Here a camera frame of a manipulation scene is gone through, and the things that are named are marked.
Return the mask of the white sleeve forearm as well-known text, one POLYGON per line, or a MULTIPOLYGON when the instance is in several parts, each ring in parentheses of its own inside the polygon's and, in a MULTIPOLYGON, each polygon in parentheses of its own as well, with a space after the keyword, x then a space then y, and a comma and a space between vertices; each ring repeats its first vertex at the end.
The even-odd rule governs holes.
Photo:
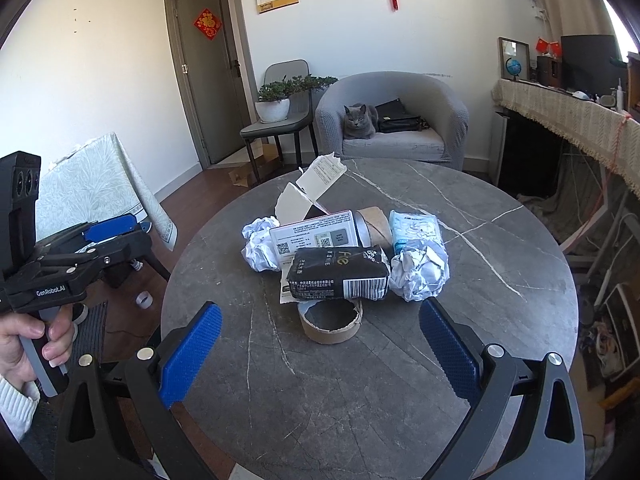
POLYGON ((6 378, 0 378, 1 416, 18 442, 29 432, 39 401, 40 391, 35 382, 25 382, 17 389, 6 378))

